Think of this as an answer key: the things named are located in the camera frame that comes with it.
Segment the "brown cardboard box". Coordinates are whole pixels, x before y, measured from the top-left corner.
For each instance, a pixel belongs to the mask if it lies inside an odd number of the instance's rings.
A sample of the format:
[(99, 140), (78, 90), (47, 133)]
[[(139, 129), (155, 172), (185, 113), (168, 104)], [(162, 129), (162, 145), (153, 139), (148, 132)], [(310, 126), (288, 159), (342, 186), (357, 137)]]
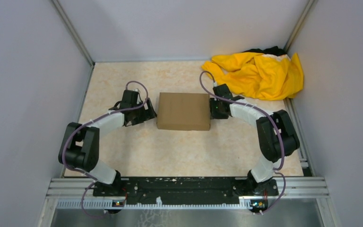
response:
[(156, 125), (161, 130), (210, 130), (209, 95), (161, 92)]

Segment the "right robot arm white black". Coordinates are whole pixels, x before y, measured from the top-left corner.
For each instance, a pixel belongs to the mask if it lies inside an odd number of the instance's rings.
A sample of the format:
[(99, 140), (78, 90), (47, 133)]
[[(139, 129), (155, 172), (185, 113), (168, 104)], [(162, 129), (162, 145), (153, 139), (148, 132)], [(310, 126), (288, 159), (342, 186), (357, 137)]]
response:
[(248, 172), (247, 189), (253, 195), (261, 194), (281, 170), (285, 158), (300, 147), (300, 141), (287, 111), (270, 112), (236, 96), (231, 100), (210, 98), (211, 119), (238, 118), (257, 130), (261, 157)]

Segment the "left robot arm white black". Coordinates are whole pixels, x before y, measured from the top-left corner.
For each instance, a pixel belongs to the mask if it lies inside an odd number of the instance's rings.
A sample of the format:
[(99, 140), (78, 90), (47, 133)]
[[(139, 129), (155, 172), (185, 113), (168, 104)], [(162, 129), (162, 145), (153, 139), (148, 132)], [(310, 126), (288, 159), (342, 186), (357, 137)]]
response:
[(134, 126), (156, 118), (150, 98), (123, 99), (104, 115), (84, 124), (67, 125), (58, 161), (67, 169), (83, 173), (116, 196), (122, 192), (119, 171), (100, 160), (100, 139), (121, 127)]

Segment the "yellow cloth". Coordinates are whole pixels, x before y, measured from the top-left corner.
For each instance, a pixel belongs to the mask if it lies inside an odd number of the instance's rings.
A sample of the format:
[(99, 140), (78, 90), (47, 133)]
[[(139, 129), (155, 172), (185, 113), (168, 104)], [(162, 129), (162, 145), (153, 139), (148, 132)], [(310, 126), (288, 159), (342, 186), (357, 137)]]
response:
[(242, 52), (216, 55), (201, 66), (219, 85), (244, 97), (276, 101), (294, 98), (304, 88), (304, 72), (298, 54)]

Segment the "black cloth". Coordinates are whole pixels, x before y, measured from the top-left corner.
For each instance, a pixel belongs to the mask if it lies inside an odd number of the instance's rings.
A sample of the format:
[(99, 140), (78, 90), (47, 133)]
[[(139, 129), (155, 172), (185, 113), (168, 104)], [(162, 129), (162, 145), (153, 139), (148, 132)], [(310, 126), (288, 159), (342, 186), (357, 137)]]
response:
[(253, 48), (253, 49), (245, 50), (243, 52), (271, 54), (271, 55), (275, 55), (275, 56), (282, 56), (282, 55), (287, 54), (287, 52), (284, 49), (281, 49), (278, 46), (273, 46), (273, 47), (266, 48), (266, 49)]

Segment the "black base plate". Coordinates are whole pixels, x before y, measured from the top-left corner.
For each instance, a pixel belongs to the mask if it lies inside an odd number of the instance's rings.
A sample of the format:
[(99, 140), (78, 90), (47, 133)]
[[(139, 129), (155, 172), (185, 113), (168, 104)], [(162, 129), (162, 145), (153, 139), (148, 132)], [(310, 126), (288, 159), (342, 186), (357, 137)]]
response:
[(252, 194), (247, 177), (123, 177), (122, 192), (96, 182), (95, 197), (126, 197), (127, 205), (222, 205), (237, 204), (240, 196), (278, 196), (277, 183), (272, 179), (266, 189)]

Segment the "aluminium frame rail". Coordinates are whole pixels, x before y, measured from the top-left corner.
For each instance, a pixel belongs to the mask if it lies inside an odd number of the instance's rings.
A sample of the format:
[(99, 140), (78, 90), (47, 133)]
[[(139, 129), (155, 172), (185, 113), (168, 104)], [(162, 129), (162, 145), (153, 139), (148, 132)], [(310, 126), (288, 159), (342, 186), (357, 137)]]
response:
[(274, 177), (259, 192), (249, 192), (245, 177), (124, 177), (119, 190), (83, 177), (54, 178), (46, 194), (58, 208), (87, 210), (247, 210), (328, 197), (322, 177)]

